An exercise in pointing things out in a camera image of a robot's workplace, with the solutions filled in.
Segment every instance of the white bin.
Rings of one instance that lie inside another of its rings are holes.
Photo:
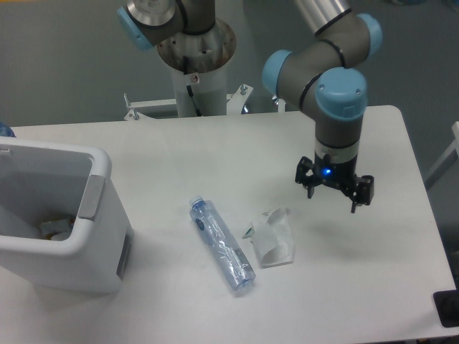
[[[0,265],[36,285],[118,290],[133,230],[110,173],[99,148],[0,137]],[[68,239],[41,238],[66,216]]]

